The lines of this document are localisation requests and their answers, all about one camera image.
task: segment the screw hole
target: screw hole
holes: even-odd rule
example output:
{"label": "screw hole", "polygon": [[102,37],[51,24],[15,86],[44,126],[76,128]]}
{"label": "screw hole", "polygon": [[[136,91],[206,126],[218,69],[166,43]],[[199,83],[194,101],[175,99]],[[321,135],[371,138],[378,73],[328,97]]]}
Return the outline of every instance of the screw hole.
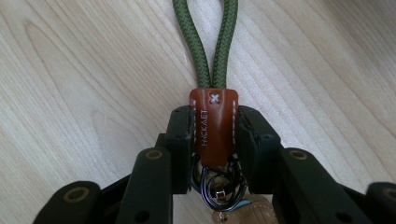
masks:
{"label": "screw hole", "polygon": [[335,216],[337,217],[338,220],[340,220],[342,222],[345,222],[345,223],[352,222],[352,217],[345,212],[336,212]]}
{"label": "screw hole", "polygon": [[144,223],[146,221],[149,220],[149,212],[148,211],[141,211],[136,213],[136,215],[134,216],[134,220],[137,223]]}
{"label": "screw hole", "polygon": [[289,152],[289,155],[300,161],[306,160],[308,158],[308,156],[300,150],[292,150]]}

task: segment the braided cord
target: braided cord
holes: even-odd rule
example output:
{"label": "braided cord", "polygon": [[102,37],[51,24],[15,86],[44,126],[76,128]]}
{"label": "braided cord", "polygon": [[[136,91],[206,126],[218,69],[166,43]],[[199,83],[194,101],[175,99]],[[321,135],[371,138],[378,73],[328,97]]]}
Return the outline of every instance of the braided cord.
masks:
{"label": "braided cord", "polygon": [[238,14],[238,0],[224,0],[224,13],[216,45],[213,68],[213,85],[204,46],[192,20],[187,0],[173,0],[173,6],[181,33],[186,39],[195,67],[199,88],[226,88],[227,63],[233,40],[233,30]]}
{"label": "braided cord", "polygon": [[213,69],[214,88],[226,88],[228,55],[233,40],[237,14],[238,0],[224,0],[224,13],[216,45]]}
{"label": "braided cord", "polygon": [[209,66],[204,46],[189,12],[187,0],[173,0],[178,25],[186,39],[194,63],[199,88],[211,87]]}

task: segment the light wood surface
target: light wood surface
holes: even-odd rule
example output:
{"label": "light wood surface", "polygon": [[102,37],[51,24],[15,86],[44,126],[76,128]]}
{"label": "light wood surface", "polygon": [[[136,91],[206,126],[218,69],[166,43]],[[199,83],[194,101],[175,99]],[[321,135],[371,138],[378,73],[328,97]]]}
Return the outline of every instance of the light wood surface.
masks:
{"label": "light wood surface", "polygon": [[[212,62],[221,1],[189,4]],[[195,87],[171,0],[0,0],[0,222],[128,175]],[[396,2],[240,1],[228,87],[340,183],[396,181]],[[211,223],[174,200],[174,223]]]}

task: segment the metal ring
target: metal ring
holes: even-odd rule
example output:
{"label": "metal ring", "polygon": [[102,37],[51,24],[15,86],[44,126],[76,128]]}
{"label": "metal ring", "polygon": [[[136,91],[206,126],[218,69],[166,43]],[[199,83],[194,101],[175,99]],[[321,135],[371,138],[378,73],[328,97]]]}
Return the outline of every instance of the metal ring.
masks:
{"label": "metal ring", "polygon": [[84,200],[89,193],[90,190],[87,187],[76,187],[66,192],[64,201],[67,203],[78,203]]}

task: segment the brown leather tag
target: brown leather tag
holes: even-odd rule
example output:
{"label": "brown leather tag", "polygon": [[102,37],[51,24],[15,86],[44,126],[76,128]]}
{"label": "brown leather tag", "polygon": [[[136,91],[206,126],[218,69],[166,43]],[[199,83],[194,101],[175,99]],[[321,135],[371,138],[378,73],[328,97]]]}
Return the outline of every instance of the brown leather tag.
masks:
{"label": "brown leather tag", "polygon": [[203,166],[225,166],[235,153],[238,93],[234,90],[200,88],[191,91],[195,110],[195,152]]}

